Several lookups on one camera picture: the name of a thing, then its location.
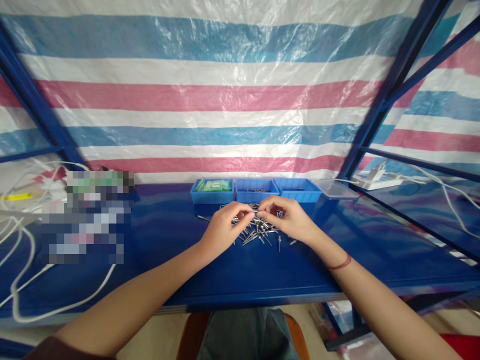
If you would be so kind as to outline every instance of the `rubber band bracelet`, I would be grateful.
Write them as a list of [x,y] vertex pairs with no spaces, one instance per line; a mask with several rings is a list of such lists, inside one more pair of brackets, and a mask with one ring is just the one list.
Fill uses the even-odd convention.
[[344,267],[346,267],[348,264],[350,264],[350,262],[352,261],[352,257],[350,256],[350,254],[347,252],[346,253],[348,255],[348,257],[346,258],[345,262],[341,265],[338,265],[338,266],[333,266],[333,267],[329,267],[328,269],[330,270],[338,270],[338,269],[343,269]]

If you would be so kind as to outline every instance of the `sleeve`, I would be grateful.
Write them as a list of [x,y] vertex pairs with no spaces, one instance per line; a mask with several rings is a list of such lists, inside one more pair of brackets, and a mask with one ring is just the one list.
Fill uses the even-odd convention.
[[74,349],[54,336],[49,336],[35,347],[24,360],[115,360],[113,357],[92,355]]

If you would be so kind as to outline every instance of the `hand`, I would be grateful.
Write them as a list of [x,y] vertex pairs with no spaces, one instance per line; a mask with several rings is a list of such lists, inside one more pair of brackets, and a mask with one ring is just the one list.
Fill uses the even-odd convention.
[[[213,252],[216,256],[229,248],[240,233],[245,230],[255,214],[247,204],[236,201],[229,203],[218,210],[211,218],[200,242],[205,245],[209,253]],[[240,220],[235,226],[232,226],[232,219],[238,216]]]
[[[277,217],[277,210],[283,211],[283,218]],[[276,226],[293,239],[311,245],[326,236],[293,199],[270,196],[258,206],[257,215]]]

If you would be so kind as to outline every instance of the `blue plastic bin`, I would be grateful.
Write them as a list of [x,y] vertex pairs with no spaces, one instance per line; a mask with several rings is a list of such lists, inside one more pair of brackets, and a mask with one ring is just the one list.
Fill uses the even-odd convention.
[[197,179],[190,190],[191,199],[194,204],[228,204],[234,200],[234,180],[233,179],[205,179],[211,180],[225,180],[231,184],[231,191],[195,191],[200,180]]
[[[247,191],[247,189],[262,189],[268,192]],[[273,180],[268,179],[236,179],[236,200],[244,204],[259,204],[271,195],[279,195],[279,189]]]
[[299,203],[316,203],[322,190],[308,179],[282,179],[274,178],[280,196],[295,199]]

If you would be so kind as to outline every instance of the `gray pants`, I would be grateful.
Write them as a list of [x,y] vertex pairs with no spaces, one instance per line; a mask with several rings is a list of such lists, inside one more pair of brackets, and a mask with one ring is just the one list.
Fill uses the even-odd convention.
[[197,360],[299,360],[282,310],[266,307],[211,314]]

